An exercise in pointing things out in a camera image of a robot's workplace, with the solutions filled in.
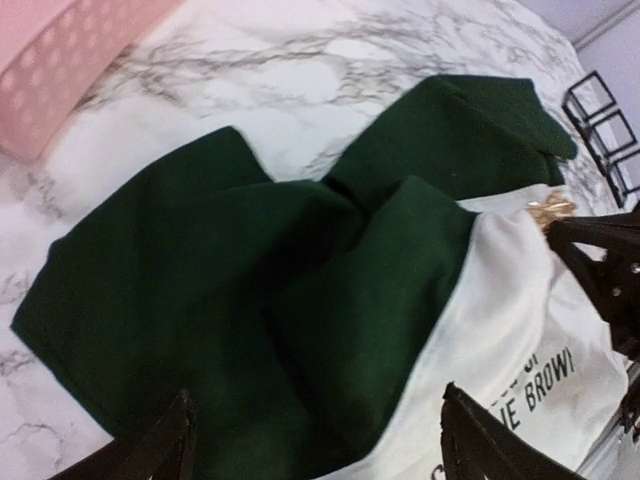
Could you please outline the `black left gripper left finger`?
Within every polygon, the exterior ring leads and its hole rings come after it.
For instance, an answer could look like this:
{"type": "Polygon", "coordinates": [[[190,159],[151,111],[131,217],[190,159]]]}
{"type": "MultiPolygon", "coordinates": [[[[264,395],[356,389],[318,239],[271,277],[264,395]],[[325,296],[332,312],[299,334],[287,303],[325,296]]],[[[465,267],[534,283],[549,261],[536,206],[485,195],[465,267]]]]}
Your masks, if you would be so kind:
{"type": "Polygon", "coordinates": [[[54,478],[188,480],[193,475],[196,440],[195,407],[182,390],[150,427],[111,441],[54,478]]]}

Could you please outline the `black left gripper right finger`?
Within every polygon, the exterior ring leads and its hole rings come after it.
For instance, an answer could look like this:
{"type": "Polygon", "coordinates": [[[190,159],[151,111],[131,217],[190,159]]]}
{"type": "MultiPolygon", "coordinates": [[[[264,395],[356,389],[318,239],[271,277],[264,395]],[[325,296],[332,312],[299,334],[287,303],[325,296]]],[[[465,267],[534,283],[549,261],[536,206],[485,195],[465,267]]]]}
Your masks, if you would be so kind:
{"type": "Polygon", "coordinates": [[[571,479],[573,472],[530,447],[454,383],[441,408],[447,479],[571,479]]]}

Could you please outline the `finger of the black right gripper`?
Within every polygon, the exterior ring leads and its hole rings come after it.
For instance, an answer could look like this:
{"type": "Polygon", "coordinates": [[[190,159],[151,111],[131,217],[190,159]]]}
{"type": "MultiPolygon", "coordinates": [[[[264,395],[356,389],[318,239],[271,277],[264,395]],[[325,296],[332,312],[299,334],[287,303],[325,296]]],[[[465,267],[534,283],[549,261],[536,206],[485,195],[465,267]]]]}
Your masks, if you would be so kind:
{"type": "Polygon", "coordinates": [[[639,211],[555,221],[547,242],[609,324],[613,349],[637,360],[639,211]]]}

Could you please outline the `white and green t-shirt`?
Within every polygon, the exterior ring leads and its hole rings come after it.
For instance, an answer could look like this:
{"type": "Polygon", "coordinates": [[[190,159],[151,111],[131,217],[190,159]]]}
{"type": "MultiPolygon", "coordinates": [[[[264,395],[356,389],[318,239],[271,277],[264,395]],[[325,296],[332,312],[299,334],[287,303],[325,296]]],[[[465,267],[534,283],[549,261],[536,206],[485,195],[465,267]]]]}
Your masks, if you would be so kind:
{"type": "Polygon", "coordinates": [[[318,181],[270,179],[226,127],[55,241],[11,327],[111,441],[186,390],[190,479],[447,479],[449,383],[574,479],[639,415],[630,359],[527,211],[572,201],[576,153],[500,77],[423,80],[318,181]]]}

